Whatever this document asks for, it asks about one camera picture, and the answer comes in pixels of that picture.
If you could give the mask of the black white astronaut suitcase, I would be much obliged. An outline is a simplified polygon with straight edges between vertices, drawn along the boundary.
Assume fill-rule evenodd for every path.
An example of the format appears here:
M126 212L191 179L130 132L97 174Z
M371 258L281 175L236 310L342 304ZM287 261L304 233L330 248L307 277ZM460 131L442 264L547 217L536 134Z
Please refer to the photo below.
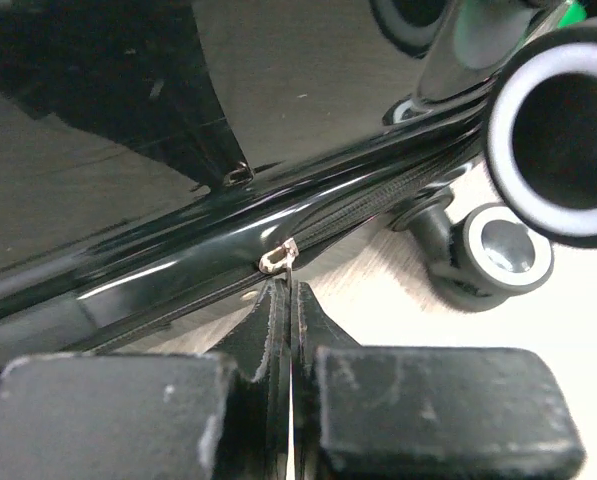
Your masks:
M445 207L566 1L0 1L0 373L109 352Z

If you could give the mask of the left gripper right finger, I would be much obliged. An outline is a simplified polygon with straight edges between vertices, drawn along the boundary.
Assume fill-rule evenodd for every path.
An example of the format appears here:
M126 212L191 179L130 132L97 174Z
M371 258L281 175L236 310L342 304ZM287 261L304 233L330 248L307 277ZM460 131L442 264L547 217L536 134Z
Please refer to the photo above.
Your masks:
M292 288L299 479L571 479L586 451L535 353L364 346Z

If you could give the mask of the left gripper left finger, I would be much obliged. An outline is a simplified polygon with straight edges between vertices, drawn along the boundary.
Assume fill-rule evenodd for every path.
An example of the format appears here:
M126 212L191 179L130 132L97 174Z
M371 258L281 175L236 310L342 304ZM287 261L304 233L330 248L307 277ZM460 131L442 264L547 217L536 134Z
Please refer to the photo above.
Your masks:
M203 354L24 356L0 375L0 479L282 479L290 291Z

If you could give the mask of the silver zipper pull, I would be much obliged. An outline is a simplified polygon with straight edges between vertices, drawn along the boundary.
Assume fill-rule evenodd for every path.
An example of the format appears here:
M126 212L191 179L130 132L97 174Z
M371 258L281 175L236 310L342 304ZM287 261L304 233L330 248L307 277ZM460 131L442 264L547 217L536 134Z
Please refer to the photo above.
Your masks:
M260 270L280 279L269 282L268 403L265 426L267 479L291 476L293 442L292 406L292 267L298 247L290 238L264 254Z

